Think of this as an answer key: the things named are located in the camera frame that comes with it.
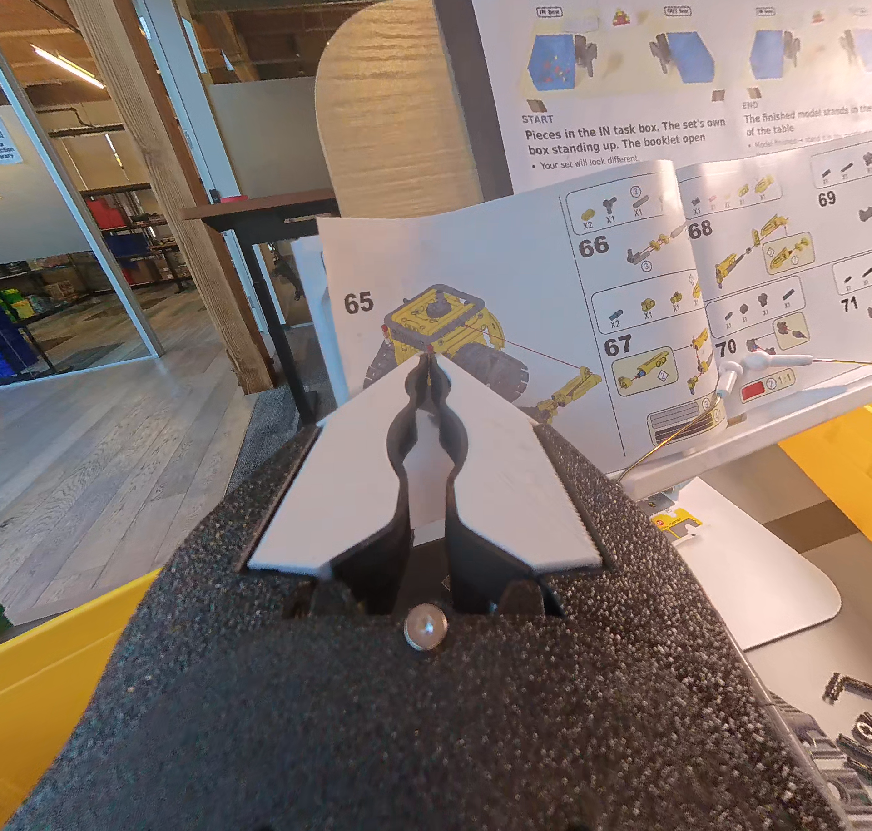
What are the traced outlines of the yellow grey sticker sheet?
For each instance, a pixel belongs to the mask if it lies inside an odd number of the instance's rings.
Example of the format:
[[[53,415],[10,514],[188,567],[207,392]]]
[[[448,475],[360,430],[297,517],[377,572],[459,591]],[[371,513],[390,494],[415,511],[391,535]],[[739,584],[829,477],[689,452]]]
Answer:
[[[703,528],[701,520],[678,506],[661,510],[653,514],[650,520],[673,545],[698,535]]]

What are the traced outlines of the wooden post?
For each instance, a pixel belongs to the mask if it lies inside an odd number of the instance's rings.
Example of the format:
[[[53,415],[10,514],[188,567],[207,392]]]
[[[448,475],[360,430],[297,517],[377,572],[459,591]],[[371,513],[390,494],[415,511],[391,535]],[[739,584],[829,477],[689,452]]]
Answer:
[[[66,0],[246,394],[276,376],[224,239],[183,213],[208,202],[131,0]]]

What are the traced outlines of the ceiling light strip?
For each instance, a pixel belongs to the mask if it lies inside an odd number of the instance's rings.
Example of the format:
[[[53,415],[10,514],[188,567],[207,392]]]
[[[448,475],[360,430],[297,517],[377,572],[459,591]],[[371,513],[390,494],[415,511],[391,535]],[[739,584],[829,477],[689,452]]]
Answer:
[[[72,62],[66,57],[61,56],[60,54],[55,54],[51,52],[45,51],[45,49],[35,45],[30,45],[33,52],[35,52],[39,58],[57,66],[59,69],[67,72],[68,74],[73,75],[77,79],[90,84],[100,90],[106,90],[105,84],[99,80],[94,74],[88,72],[80,65]]]

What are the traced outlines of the storage shelf with bins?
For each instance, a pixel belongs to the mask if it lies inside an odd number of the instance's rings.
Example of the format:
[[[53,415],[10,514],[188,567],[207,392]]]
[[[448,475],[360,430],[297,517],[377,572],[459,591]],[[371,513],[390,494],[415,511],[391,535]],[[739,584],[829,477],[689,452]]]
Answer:
[[[147,183],[86,190],[83,198],[142,311],[154,314],[193,286]],[[90,248],[63,235],[27,252],[2,255],[2,386],[148,357]]]

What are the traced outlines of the black binder strip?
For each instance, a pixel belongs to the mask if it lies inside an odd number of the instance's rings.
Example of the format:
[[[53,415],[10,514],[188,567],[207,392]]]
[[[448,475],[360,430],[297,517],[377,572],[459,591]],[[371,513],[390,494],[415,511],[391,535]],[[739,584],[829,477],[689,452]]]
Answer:
[[[433,0],[466,133],[486,202],[511,195],[513,183],[472,0]]]

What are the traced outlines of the white printed task sheet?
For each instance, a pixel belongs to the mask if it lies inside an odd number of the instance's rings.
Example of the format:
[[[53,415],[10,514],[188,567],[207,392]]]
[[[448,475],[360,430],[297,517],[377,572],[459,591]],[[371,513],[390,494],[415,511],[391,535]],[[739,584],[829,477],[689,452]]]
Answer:
[[[871,0],[472,0],[516,192],[870,131]]]

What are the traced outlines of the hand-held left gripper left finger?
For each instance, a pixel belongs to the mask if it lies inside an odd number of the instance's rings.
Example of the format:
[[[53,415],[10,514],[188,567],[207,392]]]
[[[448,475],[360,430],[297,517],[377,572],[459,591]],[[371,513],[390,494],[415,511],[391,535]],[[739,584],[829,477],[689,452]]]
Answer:
[[[404,570],[411,550],[406,455],[430,359],[390,371],[334,411],[280,494],[247,566],[256,570]]]

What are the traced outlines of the tracked toy brick vehicle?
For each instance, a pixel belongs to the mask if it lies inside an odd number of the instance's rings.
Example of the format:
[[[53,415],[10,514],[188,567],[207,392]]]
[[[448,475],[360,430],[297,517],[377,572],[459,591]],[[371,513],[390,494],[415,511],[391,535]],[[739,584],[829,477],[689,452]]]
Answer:
[[[816,771],[826,784],[831,801],[840,806],[850,829],[871,829],[870,761],[857,751],[856,740],[839,735],[831,738],[815,717],[769,691],[793,735],[799,740]]]

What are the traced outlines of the dark standing desk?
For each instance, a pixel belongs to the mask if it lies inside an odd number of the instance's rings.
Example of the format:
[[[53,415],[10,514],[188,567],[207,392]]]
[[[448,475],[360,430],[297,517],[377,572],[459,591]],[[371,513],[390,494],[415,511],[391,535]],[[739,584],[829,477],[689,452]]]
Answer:
[[[277,351],[289,391],[297,407],[301,426],[316,422],[317,394],[304,389],[276,307],[268,292],[256,245],[314,236],[318,216],[339,216],[340,208],[331,189],[282,193],[241,201],[185,208],[183,220],[201,220],[217,232],[232,231],[240,244],[268,334]]]

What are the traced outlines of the toy brick instruction booklet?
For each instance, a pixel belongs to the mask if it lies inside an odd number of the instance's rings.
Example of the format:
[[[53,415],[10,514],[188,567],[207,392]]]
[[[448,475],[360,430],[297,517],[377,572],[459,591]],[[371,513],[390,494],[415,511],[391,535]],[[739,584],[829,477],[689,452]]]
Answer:
[[[351,396],[449,359],[621,479],[870,367],[870,135],[319,233]]]

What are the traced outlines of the grey desk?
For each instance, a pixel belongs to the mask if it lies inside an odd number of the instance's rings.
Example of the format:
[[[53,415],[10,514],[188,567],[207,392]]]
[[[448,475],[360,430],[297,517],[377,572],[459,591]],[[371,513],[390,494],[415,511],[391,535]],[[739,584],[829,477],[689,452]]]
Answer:
[[[820,569],[842,597],[831,621],[743,651],[758,680],[815,717],[831,738],[870,738],[862,721],[870,724],[868,694],[846,684],[838,697],[825,696],[833,678],[870,684],[870,541],[778,445],[697,478]],[[630,494],[638,502],[691,480]]]

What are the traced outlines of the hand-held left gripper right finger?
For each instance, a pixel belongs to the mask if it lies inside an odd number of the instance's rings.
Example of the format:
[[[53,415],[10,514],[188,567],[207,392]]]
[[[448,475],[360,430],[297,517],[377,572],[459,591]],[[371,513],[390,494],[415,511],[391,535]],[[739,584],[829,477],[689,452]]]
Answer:
[[[430,361],[452,575],[598,570],[604,559],[525,413],[451,360]]]

